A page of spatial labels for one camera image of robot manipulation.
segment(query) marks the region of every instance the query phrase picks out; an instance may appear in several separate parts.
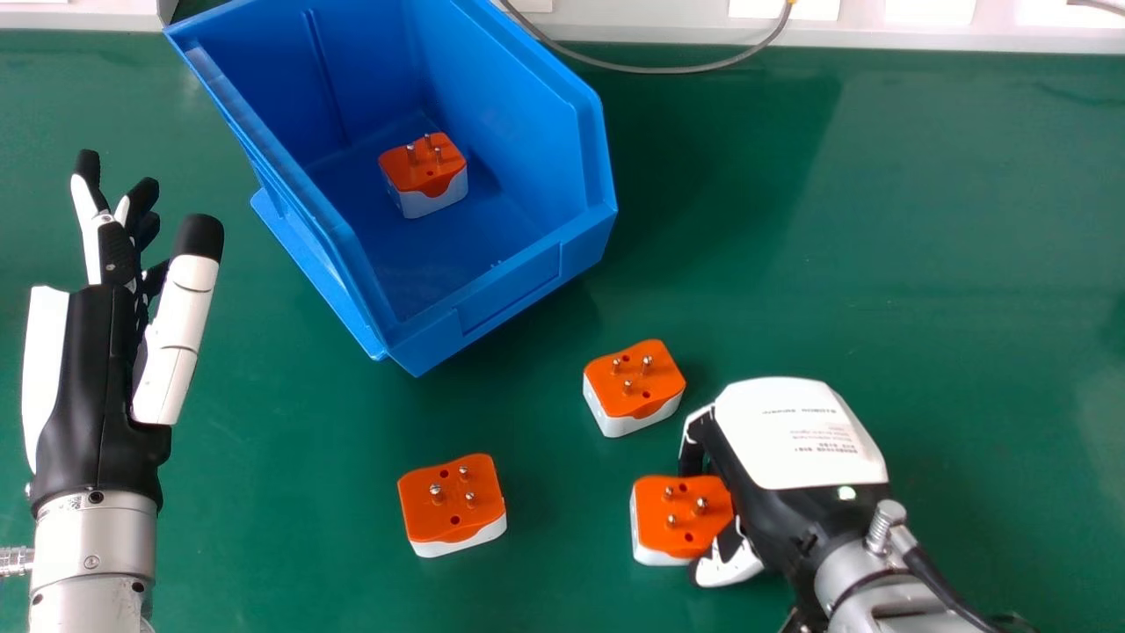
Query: robotic arm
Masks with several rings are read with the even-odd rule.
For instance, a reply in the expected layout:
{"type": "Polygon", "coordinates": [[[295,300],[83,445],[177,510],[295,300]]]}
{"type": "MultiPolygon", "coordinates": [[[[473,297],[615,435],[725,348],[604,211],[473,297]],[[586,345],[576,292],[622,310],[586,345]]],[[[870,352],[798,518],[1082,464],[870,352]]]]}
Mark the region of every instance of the robotic arm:
{"type": "Polygon", "coordinates": [[[726,482],[736,516],[690,578],[721,587],[783,573],[796,600],[782,633],[1004,633],[918,545],[879,447],[828,386],[728,386],[684,425],[680,474],[704,472],[726,482]]]}
{"type": "Polygon", "coordinates": [[[110,212],[100,173],[98,154],[83,150],[70,181],[89,284],[32,289],[21,413],[34,563],[26,550],[0,551],[0,573],[30,570],[33,633],[152,631],[156,470],[171,453],[223,253],[218,219],[190,215],[171,259],[143,269],[141,252],[160,230],[159,186],[142,180],[110,212]]]}

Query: adapter inside blue bin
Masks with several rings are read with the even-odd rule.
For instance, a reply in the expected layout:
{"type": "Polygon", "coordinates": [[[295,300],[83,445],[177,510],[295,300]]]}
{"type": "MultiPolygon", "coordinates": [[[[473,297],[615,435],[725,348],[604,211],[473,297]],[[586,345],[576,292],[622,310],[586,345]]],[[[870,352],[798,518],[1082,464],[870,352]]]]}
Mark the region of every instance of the adapter inside blue bin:
{"type": "Polygon", "coordinates": [[[601,102],[486,0],[236,0],[166,34],[250,157],[252,206],[372,359],[421,376],[601,257],[601,102]],[[469,195],[406,219],[378,156],[438,130],[469,195]]]}

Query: orange and white plug adapter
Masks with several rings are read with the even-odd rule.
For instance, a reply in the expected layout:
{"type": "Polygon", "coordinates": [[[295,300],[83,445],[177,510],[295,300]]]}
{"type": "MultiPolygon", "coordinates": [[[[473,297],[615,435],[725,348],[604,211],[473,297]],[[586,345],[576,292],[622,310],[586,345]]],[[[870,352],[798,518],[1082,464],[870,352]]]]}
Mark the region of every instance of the orange and white plug adapter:
{"type": "Polygon", "coordinates": [[[621,437],[676,413],[687,382],[664,342],[649,340],[583,372],[582,395],[605,437],[621,437]]]}
{"type": "Polygon", "coordinates": [[[423,559],[487,543],[507,530],[496,465],[484,453],[406,473],[398,499],[406,537],[423,559]]]}
{"type": "Polygon", "coordinates": [[[457,145],[441,132],[382,152],[379,168],[407,219],[444,208],[469,193],[469,169],[457,145]]]}
{"type": "Polygon", "coordinates": [[[650,476],[629,499],[633,559],[646,566],[686,566],[711,549],[735,518],[730,494],[713,476],[650,476]]]}

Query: green table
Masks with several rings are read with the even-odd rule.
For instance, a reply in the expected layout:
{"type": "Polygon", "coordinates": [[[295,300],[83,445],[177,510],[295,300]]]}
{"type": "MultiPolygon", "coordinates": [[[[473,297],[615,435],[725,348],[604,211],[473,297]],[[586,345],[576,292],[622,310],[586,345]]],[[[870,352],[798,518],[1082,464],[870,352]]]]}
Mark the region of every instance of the green table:
{"type": "MultiPolygon", "coordinates": [[[[645,337],[681,362],[683,412],[745,378],[828,381],[975,604],[1125,631],[1125,60],[771,49],[704,76],[583,72],[621,207],[604,261],[415,380],[364,358],[260,224],[237,143],[161,38],[0,35],[0,543],[32,534],[27,290],[82,282],[66,179],[90,146],[110,197],[152,174],[165,226],[227,225],[161,471],[161,633],[773,633],[776,578],[701,591],[631,560],[630,485],[674,471],[680,424],[601,437],[579,373],[645,337]],[[475,451],[507,534],[416,559],[396,479],[475,451]]],[[[2,591],[19,631],[26,584],[2,591]]]]}

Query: bolt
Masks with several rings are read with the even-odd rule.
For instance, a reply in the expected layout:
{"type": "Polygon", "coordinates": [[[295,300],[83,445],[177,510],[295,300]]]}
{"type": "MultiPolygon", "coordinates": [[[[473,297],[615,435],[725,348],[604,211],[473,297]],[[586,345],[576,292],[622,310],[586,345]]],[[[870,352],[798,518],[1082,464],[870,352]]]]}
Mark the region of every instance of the bolt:
{"type": "Polygon", "coordinates": [[[907,523],[907,509],[898,501],[883,499],[875,506],[875,516],[867,530],[864,543],[867,551],[878,557],[886,555],[886,540],[891,528],[907,523]]]}

